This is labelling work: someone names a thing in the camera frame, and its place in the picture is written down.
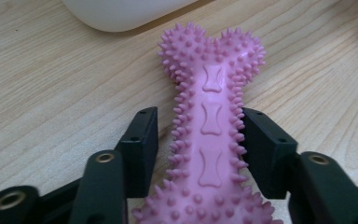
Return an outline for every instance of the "white container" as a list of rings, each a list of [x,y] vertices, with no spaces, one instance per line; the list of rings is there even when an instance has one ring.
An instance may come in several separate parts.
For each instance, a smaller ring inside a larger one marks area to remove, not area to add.
[[[87,25],[102,31],[127,31],[197,0],[62,0]]]

